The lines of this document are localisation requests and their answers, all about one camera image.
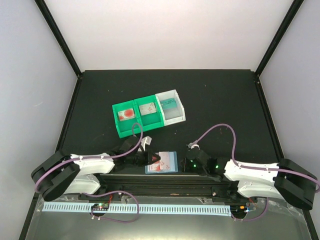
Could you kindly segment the white floral VIP card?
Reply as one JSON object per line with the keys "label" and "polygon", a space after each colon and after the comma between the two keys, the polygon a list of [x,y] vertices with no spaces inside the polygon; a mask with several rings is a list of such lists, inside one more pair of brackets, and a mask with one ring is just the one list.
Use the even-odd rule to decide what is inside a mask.
{"label": "white floral VIP card", "polygon": [[168,171],[171,169],[170,163],[170,153],[167,151],[159,152],[158,155],[160,156],[160,162],[162,166],[162,171]]}

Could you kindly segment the left green bin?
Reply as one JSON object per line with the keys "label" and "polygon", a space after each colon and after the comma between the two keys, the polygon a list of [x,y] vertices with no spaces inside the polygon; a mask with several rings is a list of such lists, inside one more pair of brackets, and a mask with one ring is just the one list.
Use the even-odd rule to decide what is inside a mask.
{"label": "left green bin", "polygon": [[[135,112],[135,118],[125,121],[119,121],[118,112],[129,108],[133,108]],[[115,127],[120,138],[132,135],[132,127],[134,124],[138,123],[142,126],[141,116],[138,113],[137,104],[133,100],[113,104],[112,111],[115,121]]]}

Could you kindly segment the left black frame post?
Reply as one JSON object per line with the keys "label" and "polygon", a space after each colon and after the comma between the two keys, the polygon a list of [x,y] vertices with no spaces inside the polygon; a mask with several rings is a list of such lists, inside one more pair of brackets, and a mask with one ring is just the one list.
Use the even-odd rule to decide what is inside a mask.
{"label": "left black frame post", "polygon": [[82,71],[80,70],[63,34],[61,33],[51,11],[49,10],[47,3],[44,0],[35,0],[34,2],[36,3],[38,9],[40,10],[52,34],[54,35],[59,47],[61,48],[73,72],[78,78],[80,78],[82,76]]}

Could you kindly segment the middle green bin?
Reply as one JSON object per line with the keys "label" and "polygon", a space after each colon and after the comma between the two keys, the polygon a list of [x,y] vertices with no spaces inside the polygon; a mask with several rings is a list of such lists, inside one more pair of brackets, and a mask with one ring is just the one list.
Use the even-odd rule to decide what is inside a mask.
{"label": "middle green bin", "polygon": [[143,105],[151,102],[155,103],[156,110],[157,110],[156,113],[147,114],[147,115],[140,114],[140,119],[142,122],[142,128],[144,132],[162,128],[164,126],[164,119],[163,119],[155,94],[141,97],[141,98],[136,98],[134,99],[134,102],[137,105],[137,111],[139,114],[140,114],[139,105]]}

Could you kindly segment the right black frame post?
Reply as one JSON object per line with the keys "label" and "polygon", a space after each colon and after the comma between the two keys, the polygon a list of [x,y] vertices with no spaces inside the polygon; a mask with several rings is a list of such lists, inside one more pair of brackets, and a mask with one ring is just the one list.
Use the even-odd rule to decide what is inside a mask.
{"label": "right black frame post", "polygon": [[302,6],[304,0],[293,0],[288,11],[286,12],[281,24],[279,25],[274,37],[272,38],[266,52],[264,53],[258,67],[255,70],[255,75],[260,77],[266,68],[268,62],[273,56],[275,50],[277,49],[279,43],[287,32],[289,26],[291,25],[293,19],[298,13],[300,7]]}

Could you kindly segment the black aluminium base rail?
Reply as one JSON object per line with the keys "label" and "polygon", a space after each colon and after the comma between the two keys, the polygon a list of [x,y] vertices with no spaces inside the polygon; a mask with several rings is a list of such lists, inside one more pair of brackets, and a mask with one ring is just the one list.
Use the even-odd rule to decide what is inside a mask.
{"label": "black aluminium base rail", "polygon": [[219,203],[245,203],[249,200],[237,192],[236,182],[218,182],[207,176],[104,174],[98,176],[98,180],[97,194],[120,190],[136,197],[199,197]]}

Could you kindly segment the green bin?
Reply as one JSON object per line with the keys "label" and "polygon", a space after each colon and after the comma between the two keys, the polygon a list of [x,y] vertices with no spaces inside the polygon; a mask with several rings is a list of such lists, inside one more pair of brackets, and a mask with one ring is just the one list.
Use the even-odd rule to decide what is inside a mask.
{"label": "green bin", "polygon": [[164,126],[164,119],[163,119],[155,94],[141,97],[141,98],[136,98],[134,99],[134,102],[137,105],[137,111],[139,114],[140,114],[139,105],[143,105],[151,102],[155,103],[156,110],[157,110],[156,113],[147,114],[147,115],[140,114],[140,119],[142,122],[142,128],[144,132],[162,128]]}
{"label": "green bin", "polygon": [[[118,112],[129,108],[133,108],[135,112],[135,118],[125,121],[119,121]],[[112,111],[115,121],[115,127],[120,138],[132,135],[132,127],[134,124],[138,123],[142,126],[141,116],[138,113],[137,104],[133,100],[113,104]]]}

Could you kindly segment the teal VIP card stack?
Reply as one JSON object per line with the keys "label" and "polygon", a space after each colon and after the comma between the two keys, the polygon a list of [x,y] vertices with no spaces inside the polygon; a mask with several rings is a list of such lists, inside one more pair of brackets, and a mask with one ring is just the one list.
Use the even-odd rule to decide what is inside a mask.
{"label": "teal VIP card stack", "polygon": [[163,111],[173,109],[178,106],[175,98],[168,98],[165,100],[161,100],[160,105],[161,105]]}

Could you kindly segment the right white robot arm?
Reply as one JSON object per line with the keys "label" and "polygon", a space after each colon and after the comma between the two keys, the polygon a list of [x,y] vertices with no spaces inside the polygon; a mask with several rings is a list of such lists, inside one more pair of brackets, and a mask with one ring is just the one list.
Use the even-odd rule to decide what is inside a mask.
{"label": "right white robot arm", "polygon": [[317,178],[290,159],[276,163],[248,163],[226,157],[211,157],[198,147],[189,149],[182,162],[185,173],[206,176],[228,187],[216,190],[219,198],[239,202],[262,197],[285,200],[301,210],[312,210]]}

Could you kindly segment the black frame post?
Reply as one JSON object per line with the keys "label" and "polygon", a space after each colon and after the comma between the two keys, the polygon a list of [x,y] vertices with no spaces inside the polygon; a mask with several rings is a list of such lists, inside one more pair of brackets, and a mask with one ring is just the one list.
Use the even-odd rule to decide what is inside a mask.
{"label": "black frame post", "polygon": [[82,71],[80,70],[63,34],[61,33],[51,11],[49,10],[47,3],[44,0],[35,0],[34,2],[36,3],[38,9],[40,10],[52,34],[54,35],[59,47],[61,48],[73,72],[78,78],[80,78],[82,76]]}
{"label": "black frame post", "polygon": [[288,11],[286,12],[281,24],[279,25],[274,37],[272,38],[266,52],[264,53],[258,67],[255,70],[255,75],[260,77],[266,68],[268,62],[273,56],[275,50],[277,49],[279,43],[287,32],[289,26],[291,25],[293,19],[298,13],[300,7],[302,6],[304,0],[293,0]]}

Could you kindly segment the right controller board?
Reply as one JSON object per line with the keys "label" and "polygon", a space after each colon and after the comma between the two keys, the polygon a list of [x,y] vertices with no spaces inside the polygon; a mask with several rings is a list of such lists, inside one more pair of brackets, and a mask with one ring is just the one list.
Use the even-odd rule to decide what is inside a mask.
{"label": "right controller board", "polygon": [[248,213],[255,210],[256,210],[256,207],[250,206],[250,205],[231,205],[230,206],[230,211],[233,213]]}

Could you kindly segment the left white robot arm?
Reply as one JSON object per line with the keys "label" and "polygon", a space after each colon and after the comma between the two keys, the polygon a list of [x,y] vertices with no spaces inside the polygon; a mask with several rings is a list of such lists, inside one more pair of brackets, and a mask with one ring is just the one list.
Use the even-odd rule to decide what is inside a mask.
{"label": "left white robot arm", "polygon": [[130,136],[121,146],[96,155],[68,154],[59,150],[31,172],[35,191],[46,202],[62,195],[81,193],[101,200],[108,188],[99,175],[128,167],[149,166],[161,160],[160,154],[151,149],[151,140],[149,136]]}

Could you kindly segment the controller board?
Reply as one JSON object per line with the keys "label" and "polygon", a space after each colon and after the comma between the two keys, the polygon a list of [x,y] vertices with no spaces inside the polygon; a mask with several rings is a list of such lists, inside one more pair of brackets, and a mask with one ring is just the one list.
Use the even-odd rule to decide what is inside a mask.
{"label": "controller board", "polygon": [[256,210],[256,207],[250,206],[250,205],[231,205],[230,206],[230,211],[233,213],[248,213],[255,210]]}
{"label": "controller board", "polygon": [[109,203],[95,203],[91,210],[93,211],[107,211],[109,209]]}

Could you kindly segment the blue card holder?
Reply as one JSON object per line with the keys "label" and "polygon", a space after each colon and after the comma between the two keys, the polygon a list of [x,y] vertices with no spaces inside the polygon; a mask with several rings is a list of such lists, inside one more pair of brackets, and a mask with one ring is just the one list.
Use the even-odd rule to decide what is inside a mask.
{"label": "blue card holder", "polygon": [[145,174],[166,174],[179,171],[176,151],[161,151],[156,154],[160,157],[160,160],[145,166]]}

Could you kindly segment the white translucent bin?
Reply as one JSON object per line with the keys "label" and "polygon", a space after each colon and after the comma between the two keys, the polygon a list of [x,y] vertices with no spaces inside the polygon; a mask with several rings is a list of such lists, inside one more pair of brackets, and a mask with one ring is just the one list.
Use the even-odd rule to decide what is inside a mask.
{"label": "white translucent bin", "polygon": [[178,92],[173,89],[155,94],[163,117],[164,126],[169,126],[186,120],[184,106]]}

